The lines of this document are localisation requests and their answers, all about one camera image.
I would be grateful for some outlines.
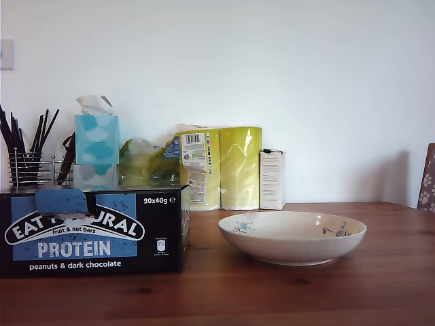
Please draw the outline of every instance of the ceramic bowl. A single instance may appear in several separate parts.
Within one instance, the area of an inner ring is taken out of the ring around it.
[[[255,212],[219,221],[225,239],[272,264],[310,266],[340,257],[361,242],[367,227],[355,219],[305,212]]]

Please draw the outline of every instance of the yellow package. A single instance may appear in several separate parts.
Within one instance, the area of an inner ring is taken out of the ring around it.
[[[222,208],[248,210],[260,207],[259,127],[220,129]]]
[[[190,185],[190,208],[220,208],[220,132],[196,129],[177,133],[181,141],[180,180]]]

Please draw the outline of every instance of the small white box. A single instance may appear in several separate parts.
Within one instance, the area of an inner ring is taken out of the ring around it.
[[[260,208],[284,207],[284,153],[271,149],[260,152]]]

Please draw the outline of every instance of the light switch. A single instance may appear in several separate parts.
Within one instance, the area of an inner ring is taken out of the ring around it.
[[[0,42],[0,69],[12,70],[14,68],[13,43],[11,39],[1,39]]]

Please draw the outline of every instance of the pen holder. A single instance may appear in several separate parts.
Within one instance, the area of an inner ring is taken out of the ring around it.
[[[56,185],[60,173],[60,165],[65,161],[56,161],[56,156],[51,160],[43,161],[42,153],[20,153],[15,149],[14,153],[8,153],[10,177],[12,187],[38,186],[43,184]],[[63,181],[69,184],[73,180],[72,167],[68,171],[67,178]]]

